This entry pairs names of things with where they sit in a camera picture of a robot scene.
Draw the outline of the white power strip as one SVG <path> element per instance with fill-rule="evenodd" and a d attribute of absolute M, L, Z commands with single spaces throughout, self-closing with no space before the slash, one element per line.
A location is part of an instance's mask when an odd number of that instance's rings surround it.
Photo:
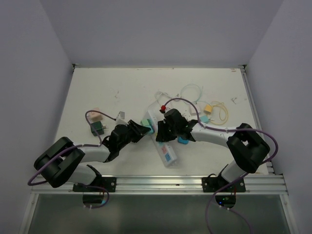
<path fill-rule="evenodd" d="M 153 110 L 148 110 L 145 117 L 150 121 L 150 126 L 153 128 L 154 133 L 151 134 L 152 141 L 156 147 L 156 150 L 160 156 L 165 167 L 170 167 L 177 162 L 177 156 L 173 147 L 169 143 L 171 140 L 170 132 L 166 129 L 166 123 L 164 120 L 157 118 Z"/>

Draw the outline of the blue charger plug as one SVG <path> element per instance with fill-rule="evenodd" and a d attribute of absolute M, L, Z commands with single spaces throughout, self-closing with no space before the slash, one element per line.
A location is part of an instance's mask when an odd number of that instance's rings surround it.
<path fill-rule="evenodd" d="M 178 143 L 184 144 L 184 145 L 189 143 L 189 140 L 183 139 L 182 137 L 178 137 L 177 141 L 178 141 Z"/>

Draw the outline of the dark green charger plug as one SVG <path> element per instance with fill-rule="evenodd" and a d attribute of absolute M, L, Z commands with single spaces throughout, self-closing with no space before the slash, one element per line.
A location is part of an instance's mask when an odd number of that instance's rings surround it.
<path fill-rule="evenodd" d="M 104 126 L 101 121 L 93 122 L 90 125 L 90 130 L 93 136 L 101 136 L 104 134 Z"/>

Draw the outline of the white rectangular charger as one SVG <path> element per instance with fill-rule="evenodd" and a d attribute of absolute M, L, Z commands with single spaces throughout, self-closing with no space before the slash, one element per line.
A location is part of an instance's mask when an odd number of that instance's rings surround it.
<path fill-rule="evenodd" d="M 189 112 L 190 112 L 190 115 L 192 116 L 196 115 L 197 113 L 200 114 L 201 107 L 198 104 L 190 105 Z"/>

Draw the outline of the beige cube socket adapter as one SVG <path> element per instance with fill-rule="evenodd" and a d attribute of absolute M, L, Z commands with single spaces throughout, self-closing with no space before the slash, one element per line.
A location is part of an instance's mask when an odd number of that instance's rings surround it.
<path fill-rule="evenodd" d="M 98 111 L 100 111 L 100 109 L 97 107 L 97 108 L 94 108 L 93 110 L 95 110 L 96 112 L 89 112 L 87 114 L 88 120 L 90 122 L 102 121 L 103 117 L 102 117 L 102 115 L 100 113 L 98 113 Z"/>

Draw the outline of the light teal charger plug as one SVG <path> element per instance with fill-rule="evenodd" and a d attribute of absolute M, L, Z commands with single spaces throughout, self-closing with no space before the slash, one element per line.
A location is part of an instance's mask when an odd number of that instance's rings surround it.
<path fill-rule="evenodd" d="M 209 123 L 209 121 L 210 121 L 210 119 L 207 115 L 203 115 L 199 119 L 201 122 L 206 123 L 206 124 Z"/>

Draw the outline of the yellow charger plug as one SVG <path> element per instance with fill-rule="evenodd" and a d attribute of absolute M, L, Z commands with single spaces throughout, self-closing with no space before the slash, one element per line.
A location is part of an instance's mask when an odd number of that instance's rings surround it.
<path fill-rule="evenodd" d="M 204 107 L 204 113 L 210 115 L 213 112 L 213 107 L 210 104 L 206 104 Z"/>

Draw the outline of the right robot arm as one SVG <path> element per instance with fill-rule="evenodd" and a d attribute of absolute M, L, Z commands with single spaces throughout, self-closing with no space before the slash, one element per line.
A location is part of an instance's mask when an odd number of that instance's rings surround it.
<path fill-rule="evenodd" d="M 157 142 L 169 142 L 180 137 L 228 148 L 234 160 L 217 177 L 218 188 L 225 192 L 244 174 L 254 174 L 270 151 L 265 140 L 246 123 L 237 128 L 213 128 L 200 119 L 188 121 L 177 109 L 171 109 L 164 113 L 164 119 L 157 122 L 157 127 Z"/>

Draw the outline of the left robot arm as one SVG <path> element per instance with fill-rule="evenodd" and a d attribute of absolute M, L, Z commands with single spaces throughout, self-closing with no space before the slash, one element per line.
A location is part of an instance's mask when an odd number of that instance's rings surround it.
<path fill-rule="evenodd" d="M 28 185 L 49 183 L 58 188 L 66 182 L 82 183 L 94 192 L 101 187 L 101 174 L 92 166 L 82 166 L 85 162 L 108 163 L 119 156 L 120 151 L 129 143 L 137 143 L 146 136 L 150 127 L 130 120 L 126 125 L 118 124 L 100 145 L 75 145 L 68 137 L 61 137 L 34 162 L 36 175 L 45 179 L 34 183 L 34 175 Z"/>

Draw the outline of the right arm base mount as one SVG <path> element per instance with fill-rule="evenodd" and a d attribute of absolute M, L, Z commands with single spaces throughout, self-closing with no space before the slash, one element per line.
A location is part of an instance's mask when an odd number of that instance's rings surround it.
<path fill-rule="evenodd" d="M 244 179 L 239 180 L 235 184 L 229 186 L 229 182 L 223 179 L 220 175 L 210 174 L 208 176 L 201 178 L 202 190 L 204 193 L 214 193 L 220 188 L 226 186 L 223 193 L 231 193 L 231 192 L 246 192 L 246 187 L 244 183 Z"/>

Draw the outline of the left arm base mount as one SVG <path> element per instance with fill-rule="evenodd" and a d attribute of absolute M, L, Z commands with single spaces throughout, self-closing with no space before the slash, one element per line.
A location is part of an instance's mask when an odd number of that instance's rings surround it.
<path fill-rule="evenodd" d="M 116 191 L 117 178 L 116 177 L 101 177 L 96 178 L 90 185 L 74 184 L 73 192 L 92 193 L 103 192 L 103 188 L 109 193 Z"/>

